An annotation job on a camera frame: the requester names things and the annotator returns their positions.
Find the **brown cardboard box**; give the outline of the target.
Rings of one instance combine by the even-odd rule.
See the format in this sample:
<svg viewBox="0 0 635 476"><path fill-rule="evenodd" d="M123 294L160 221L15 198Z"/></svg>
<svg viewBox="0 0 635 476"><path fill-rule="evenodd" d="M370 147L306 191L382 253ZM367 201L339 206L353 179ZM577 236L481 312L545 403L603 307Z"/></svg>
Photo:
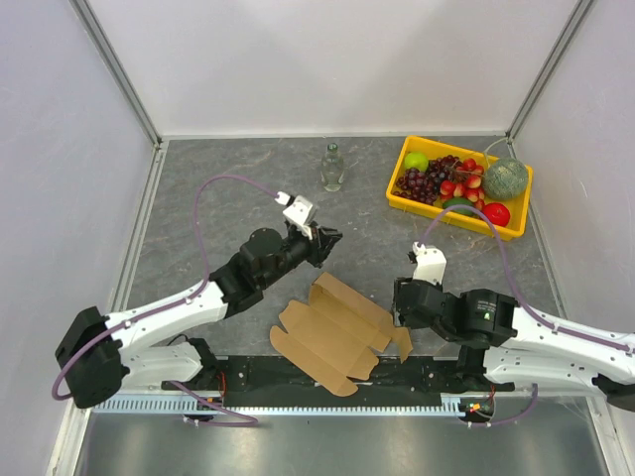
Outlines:
<svg viewBox="0 0 635 476"><path fill-rule="evenodd" d="M274 349L337 397L358 390L391 343L405 362L413 350L410 332L385 309L329 273L321 274L309 301L289 302L270 330Z"/></svg>

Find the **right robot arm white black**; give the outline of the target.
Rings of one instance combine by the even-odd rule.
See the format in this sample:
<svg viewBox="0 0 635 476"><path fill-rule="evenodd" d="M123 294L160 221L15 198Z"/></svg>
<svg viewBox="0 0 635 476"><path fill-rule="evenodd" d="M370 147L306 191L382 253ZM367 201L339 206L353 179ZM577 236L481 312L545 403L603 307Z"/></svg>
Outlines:
<svg viewBox="0 0 635 476"><path fill-rule="evenodd" d="M561 319L491 290L447 293L414 278L394 283L393 313L459 346L456 382L515 389L589 390L634 409L634 336Z"/></svg>

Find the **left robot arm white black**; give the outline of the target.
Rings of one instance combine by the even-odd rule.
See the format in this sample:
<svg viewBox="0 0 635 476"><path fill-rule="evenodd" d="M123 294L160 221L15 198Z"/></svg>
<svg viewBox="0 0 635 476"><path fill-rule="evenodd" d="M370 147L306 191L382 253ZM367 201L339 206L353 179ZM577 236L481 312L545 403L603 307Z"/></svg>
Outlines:
<svg viewBox="0 0 635 476"><path fill-rule="evenodd" d="M132 383L188 382L206 390L217 379L217 366L196 349L185 366L168 364L158 342L192 327L241 313L297 266L319 268L341 232L313 224L305 236L295 225L285 236L271 228L254 231L229 261L198 284L170 297L110 314L92 306L80 311L56 349L61 367L53 397L72 400L80 409L96 407ZM66 384L67 394L59 385Z"/></svg>

